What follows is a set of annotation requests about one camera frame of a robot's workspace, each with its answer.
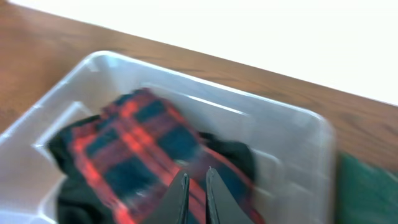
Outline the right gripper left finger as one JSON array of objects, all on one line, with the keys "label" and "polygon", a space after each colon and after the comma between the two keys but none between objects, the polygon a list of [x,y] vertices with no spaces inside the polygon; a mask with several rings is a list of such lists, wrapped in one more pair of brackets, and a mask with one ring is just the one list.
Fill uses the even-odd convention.
[{"label": "right gripper left finger", "polygon": [[159,206],[149,215],[149,224],[186,224],[189,186],[189,175],[181,170],[169,185]]}]

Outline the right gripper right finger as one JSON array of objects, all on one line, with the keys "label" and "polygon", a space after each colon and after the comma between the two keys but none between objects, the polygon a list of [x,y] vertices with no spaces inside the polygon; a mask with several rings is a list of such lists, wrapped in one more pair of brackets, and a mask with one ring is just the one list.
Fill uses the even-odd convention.
[{"label": "right gripper right finger", "polygon": [[214,168],[206,173],[206,223],[253,224]]}]

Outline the red plaid flannel shirt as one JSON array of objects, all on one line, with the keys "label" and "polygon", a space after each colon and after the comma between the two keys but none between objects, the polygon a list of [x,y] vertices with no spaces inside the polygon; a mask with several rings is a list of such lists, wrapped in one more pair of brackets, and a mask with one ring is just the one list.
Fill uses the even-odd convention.
[{"label": "red plaid flannel shirt", "polygon": [[77,123],[67,147],[116,223],[143,222],[181,170],[190,176],[188,222],[205,223],[209,168],[254,223],[264,221],[252,205],[256,168],[247,145],[196,131],[170,101],[146,88]]}]

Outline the green garment with tape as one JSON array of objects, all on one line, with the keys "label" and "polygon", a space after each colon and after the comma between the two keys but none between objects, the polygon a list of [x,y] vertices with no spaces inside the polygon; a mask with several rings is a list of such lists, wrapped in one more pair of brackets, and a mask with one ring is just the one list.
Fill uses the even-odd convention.
[{"label": "green garment with tape", "polygon": [[335,203],[335,223],[397,224],[397,172],[341,154]]}]

